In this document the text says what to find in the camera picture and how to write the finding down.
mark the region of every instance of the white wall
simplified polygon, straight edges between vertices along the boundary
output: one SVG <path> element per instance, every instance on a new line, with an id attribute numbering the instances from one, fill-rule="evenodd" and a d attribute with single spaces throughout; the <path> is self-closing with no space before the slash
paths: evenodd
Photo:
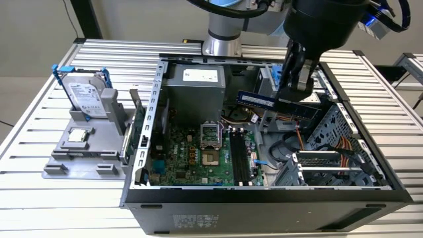
<path id="1" fill-rule="evenodd" d="M 92 0 L 105 38 L 181 42 L 208 36 L 208 13 L 185 0 Z M 243 33 L 241 42 L 276 45 L 279 38 Z"/>
<path id="2" fill-rule="evenodd" d="M 48 76 L 74 38 L 61 0 L 0 0 L 0 76 Z"/>

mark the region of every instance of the slotted aluminum surface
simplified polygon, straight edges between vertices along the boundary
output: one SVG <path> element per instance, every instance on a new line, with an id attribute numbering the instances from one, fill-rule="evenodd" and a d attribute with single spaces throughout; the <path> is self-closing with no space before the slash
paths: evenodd
<path id="1" fill-rule="evenodd" d="M 129 88 L 148 100 L 158 53 L 196 54 L 198 44 L 86 40 L 73 45 L 61 64 L 85 69 L 108 67 L 118 101 L 130 106 Z M 283 59 L 284 48 L 243 47 L 244 57 Z M 336 238 L 417 238 L 423 236 L 421 121 L 384 85 L 367 59 L 351 51 L 323 54 L 352 105 L 372 131 L 376 143 L 397 172 L 416 204 L 384 216 Z M 69 102 L 50 77 L 4 140 L 0 151 L 1 237 L 128 237 L 144 236 L 129 210 L 120 209 L 122 181 L 42 179 L 48 156 L 66 126 Z M 295 234 L 255 234 L 244 237 L 292 237 Z M 316 237 L 301 234 L 301 237 Z"/>

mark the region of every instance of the sticker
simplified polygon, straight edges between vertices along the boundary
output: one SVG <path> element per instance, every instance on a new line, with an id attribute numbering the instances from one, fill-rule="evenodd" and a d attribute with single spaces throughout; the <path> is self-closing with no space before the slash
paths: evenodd
<path id="1" fill-rule="evenodd" d="M 257 122 L 257 119 L 259 119 L 259 116 L 257 114 L 253 113 L 252 117 L 251 117 L 251 122 L 252 123 L 256 123 Z"/>
<path id="2" fill-rule="evenodd" d="M 173 215 L 174 228 L 214 228 L 218 215 Z"/>
<path id="3" fill-rule="evenodd" d="M 80 110 L 93 118 L 105 117 L 105 110 L 97 89 L 86 83 L 69 83 L 69 88 Z"/>
<path id="4" fill-rule="evenodd" d="M 217 70 L 188 68 L 184 70 L 182 80 L 194 82 L 218 82 Z"/>

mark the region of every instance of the power cable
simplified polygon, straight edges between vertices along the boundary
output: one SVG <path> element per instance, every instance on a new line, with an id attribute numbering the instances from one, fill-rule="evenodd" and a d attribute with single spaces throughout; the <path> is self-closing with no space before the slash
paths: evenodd
<path id="1" fill-rule="evenodd" d="M 0 120 L 0 123 L 2 123 L 4 125 L 8 125 L 10 127 L 14 127 L 14 125 L 12 125 L 10 123 L 6 123 L 5 121 Z"/>
<path id="2" fill-rule="evenodd" d="M 74 28 L 74 25 L 73 25 L 73 22 L 72 22 L 72 19 L 70 19 L 70 16 L 69 16 L 69 11 L 68 11 L 66 2 L 65 2 L 65 0 L 61 0 L 61 1 L 64 2 L 64 5 L 65 5 L 66 15 L 68 15 L 68 19 L 69 19 L 70 25 L 72 25 L 72 27 L 73 27 L 73 31 L 74 31 L 74 34 L 76 34 L 76 38 L 78 38 L 77 30 L 76 30 L 76 28 Z"/>

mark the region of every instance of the gray connector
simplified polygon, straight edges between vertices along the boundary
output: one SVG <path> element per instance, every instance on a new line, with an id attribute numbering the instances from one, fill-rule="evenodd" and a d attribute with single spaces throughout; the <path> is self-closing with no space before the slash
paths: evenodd
<path id="1" fill-rule="evenodd" d="M 64 164 L 48 163 L 44 166 L 44 171 L 48 174 L 53 174 L 53 175 L 65 175 L 66 170 L 68 170 L 68 168 L 65 167 Z"/>
<path id="2" fill-rule="evenodd" d="M 96 171 L 100 175 L 114 175 L 117 174 L 117 169 L 113 164 L 97 164 Z"/>

